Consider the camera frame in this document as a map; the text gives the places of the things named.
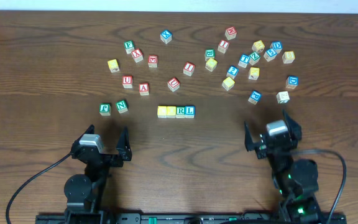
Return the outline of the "yellow C block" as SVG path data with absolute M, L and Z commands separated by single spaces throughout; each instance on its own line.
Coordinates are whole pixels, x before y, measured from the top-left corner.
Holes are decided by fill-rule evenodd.
M 167 106 L 157 106 L 157 117 L 158 118 L 167 117 Z

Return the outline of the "blue L block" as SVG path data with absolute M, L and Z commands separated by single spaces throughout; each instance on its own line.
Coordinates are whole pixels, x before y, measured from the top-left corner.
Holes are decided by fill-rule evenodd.
M 195 117 L 195 107 L 185 106 L 185 118 L 194 118 L 194 117 Z

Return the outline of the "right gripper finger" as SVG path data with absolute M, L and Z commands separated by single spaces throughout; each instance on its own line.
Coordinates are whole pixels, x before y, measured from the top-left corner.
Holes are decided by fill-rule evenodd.
M 249 127 L 246 122 L 244 123 L 244 131 L 245 131 L 244 145 L 246 147 L 246 150 L 247 150 L 247 152 L 254 151 L 255 150 L 255 142 L 252 139 Z
M 300 141 L 302 139 L 301 126 L 294 119 L 292 119 L 285 110 L 283 110 L 283 117 L 292 138 Z

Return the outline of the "red Q block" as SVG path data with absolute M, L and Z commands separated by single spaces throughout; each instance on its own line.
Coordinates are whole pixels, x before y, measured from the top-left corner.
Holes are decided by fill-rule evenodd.
M 149 55 L 148 66 L 149 66 L 149 68 L 157 68 L 158 67 L 158 56 L 157 55 Z

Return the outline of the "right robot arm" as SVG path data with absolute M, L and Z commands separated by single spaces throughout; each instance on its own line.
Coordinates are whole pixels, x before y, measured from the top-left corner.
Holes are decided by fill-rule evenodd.
M 292 153 L 302 139 L 301 126 L 286 112 L 283 119 L 266 125 L 267 132 L 260 141 L 252 139 L 244 125 L 245 147 L 255 151 L 258 159 L 267 159 L 275 187 L 284 200 L 279 203 L 278 220 L 292 223 L 326 223 L 314 195 L 319 190 L 318 167 L 310 159 L 294 160 Z

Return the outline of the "yellow O block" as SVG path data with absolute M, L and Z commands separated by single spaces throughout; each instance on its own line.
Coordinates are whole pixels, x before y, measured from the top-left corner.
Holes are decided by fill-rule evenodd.
M 167 118 L 176 118 L 177 107 L 176 106 L 167 106 Z

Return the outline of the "green R block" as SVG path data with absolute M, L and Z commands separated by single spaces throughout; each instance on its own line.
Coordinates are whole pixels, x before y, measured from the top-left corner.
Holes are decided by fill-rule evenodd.
M 185 118 L 185 107 L 184 106 L 177 106 L 175 117 L 176 118 Z

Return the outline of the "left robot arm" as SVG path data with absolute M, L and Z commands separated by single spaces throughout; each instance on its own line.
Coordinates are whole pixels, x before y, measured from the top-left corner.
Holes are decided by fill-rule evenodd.
M 122 167 L 132 160 L 128 129 L 124 128 L 116 145 L 117 154 L 104 154 L 101 136 L 94 125 L 71 146 L 70 155 L 86 164 L 84 174 L 71 176 L 65 183 L 67 198 L 65 223 L 115 223 L 114 215 L 101 208 L 103 192 L 112 167 Z

